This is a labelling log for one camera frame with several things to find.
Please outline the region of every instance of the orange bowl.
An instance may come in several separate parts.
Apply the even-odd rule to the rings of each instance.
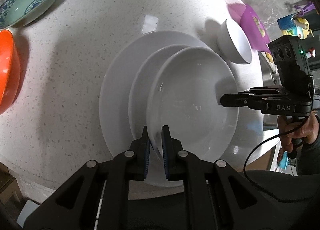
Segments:
[[[9,30],[0,32],[0,114],[14,101],[20,81],[20,59]]]

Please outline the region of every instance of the silver screw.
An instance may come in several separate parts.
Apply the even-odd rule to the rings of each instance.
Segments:
[[[134,155],[134,151],[131,151],[131,150],[126,151],[126,152],[124,153],[124,156],[126,156],[126,157],[132,157],[133,155]]]
[[[94,161],[94,160],[91,160],[91,161],[87,162],[87,167],[89,167],[89,168],[93,168],[96,165],[97,165],[97,162]]]
[[[217,161],[217,166],[220,167],[220,168],[223,168],[226,166],[226,162],[224,160],[218,160]]]
[[[186,157],[186,156],[188,156],[188,152],[185,151],[185,150],[182,150],[182,151],[179,151],[179,152],[178,152],[178,155],[179,155],[180,157]]]

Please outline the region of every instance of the stainless steel sink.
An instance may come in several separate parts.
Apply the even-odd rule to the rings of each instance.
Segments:
[[[262,53],[259,52],[260,66],[262,71],[263,86],[279,85],[279,74],[274,70]],[[277,129],[276,115],[263,115],[263,131]]]

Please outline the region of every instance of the countertop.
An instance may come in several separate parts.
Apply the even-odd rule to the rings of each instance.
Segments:
[[[158,30],[192,34],[220,54],[217,24],[228,12],[221,9],[217,14],[220,9],[212,5],[200,13],[194,10],[197,4],[208,2],[57,0],[36,22],[12,29],[24,80],[16,101],[0,116],[0,161],[37,184],[57,189],[86,161],[112,159],[98,113],[100,87],[108,66],[128,41],[142,33],[146,15],[158,18]],[[250,65],[227,63],[239,91],[262,86],[257,52]],[[266,137],[262,122],[259,110],[240,108],[235,135],[222,158],[234,167],[241,166]],[[257,150],[251,161],[275,144]],[[142,193],[168,193],[141,182],[131,184],[131,192],[136,194],[134,198]]]

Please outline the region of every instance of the stacked plates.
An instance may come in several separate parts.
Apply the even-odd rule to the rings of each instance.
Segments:
[[[238,108],[220,105],[223,94],[237,93],[223,59],[206,44],[178,31],[155,31],[128,44],[104,77],[99,102],[101,129],[113,156],[129,149],[147,125],[150,152],[146,183],[171,187],[165,179],[161,128],[185,150],[214,162],[236,129]]]

